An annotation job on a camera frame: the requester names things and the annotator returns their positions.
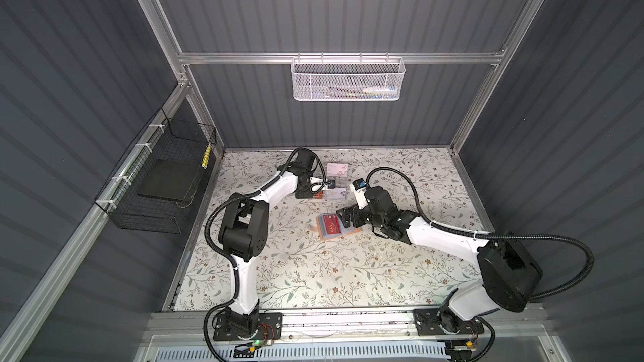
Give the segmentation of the pink leather card holder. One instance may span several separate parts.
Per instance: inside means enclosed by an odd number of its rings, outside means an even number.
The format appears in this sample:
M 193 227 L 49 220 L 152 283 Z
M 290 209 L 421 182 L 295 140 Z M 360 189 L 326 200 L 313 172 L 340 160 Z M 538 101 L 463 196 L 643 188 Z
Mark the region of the pink leather card holder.
M 323 241 L 340 238 L 362 232 L 362 228 L 358 228 L 349 224 L 348 227 L 341 222 L 337 214 L 325 213 L 316 218 L 316 224 L 320 239 Z

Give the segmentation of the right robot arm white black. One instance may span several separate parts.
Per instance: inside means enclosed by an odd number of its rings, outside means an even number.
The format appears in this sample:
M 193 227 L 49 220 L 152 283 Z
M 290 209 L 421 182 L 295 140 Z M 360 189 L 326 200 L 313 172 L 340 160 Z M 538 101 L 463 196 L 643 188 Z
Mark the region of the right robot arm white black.
M 488 239 L 485 233 L 441 225 L 419 211 L 399 209 L 379 186 L 360 188 L 354 196 L 354 205 L 336 212 L 343 226 L 369 225 L 380 237 L 455 256 L 480 274 L 446 298 L 440 309 L 444 328 L 500 309 L 521 313 L 530 302 L 543 272 L 519 241 Z

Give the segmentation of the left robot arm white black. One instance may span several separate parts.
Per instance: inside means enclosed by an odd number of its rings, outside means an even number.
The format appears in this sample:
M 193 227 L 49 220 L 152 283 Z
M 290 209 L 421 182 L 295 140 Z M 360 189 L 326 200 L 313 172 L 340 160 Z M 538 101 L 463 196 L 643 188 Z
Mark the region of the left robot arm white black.
M 251 331 L 259 324 L 256 264 L 268 241 L 270 207 L 291 194 L 297 199 L 312 199 L 333 185 L 320 157 L 297 147 L 268 182 L 250 194 L 232 194 L 216 209 L 224 213 L 218 234 L 222 247 L 212 241 L 209 226 L 205 236 L 209 246 L 231 263 L 231 305 L 225 308 L 229 321 Z

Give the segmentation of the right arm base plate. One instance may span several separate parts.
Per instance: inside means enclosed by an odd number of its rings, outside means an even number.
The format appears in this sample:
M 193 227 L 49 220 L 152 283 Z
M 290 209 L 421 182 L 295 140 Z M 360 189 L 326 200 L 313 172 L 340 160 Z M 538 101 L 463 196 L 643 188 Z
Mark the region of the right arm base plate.
M 449 310 L 439 307 L 415 308 L 413 319 L 419 335 L 474 335 L 483 334 L 485 326 L 478 320 L 464 321 Z

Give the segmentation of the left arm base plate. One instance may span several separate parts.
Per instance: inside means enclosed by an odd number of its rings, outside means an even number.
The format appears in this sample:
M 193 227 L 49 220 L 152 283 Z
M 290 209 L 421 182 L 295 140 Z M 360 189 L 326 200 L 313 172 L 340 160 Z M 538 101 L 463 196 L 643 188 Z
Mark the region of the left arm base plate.
M 280 340 L 283 328 L 282 313 L 218 313 L 212 323 L 215 341 Z

